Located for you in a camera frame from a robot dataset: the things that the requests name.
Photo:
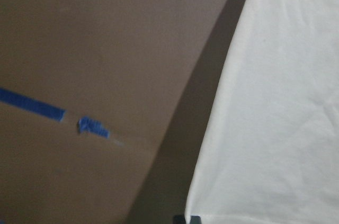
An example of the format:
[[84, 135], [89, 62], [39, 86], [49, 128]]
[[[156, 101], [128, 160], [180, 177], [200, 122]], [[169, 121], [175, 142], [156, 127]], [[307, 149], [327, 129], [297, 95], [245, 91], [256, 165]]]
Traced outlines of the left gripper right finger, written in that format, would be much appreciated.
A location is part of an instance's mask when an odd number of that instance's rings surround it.
[[200, 216], [191, 216], [190, 224], [201, 224]]

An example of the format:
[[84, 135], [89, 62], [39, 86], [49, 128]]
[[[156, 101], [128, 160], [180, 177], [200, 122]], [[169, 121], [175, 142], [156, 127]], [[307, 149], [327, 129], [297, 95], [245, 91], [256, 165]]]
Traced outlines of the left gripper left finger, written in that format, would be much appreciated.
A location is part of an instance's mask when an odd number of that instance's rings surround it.
[[186, 224], [184, 215], [175, 215], [173, 217], [173, 224]]

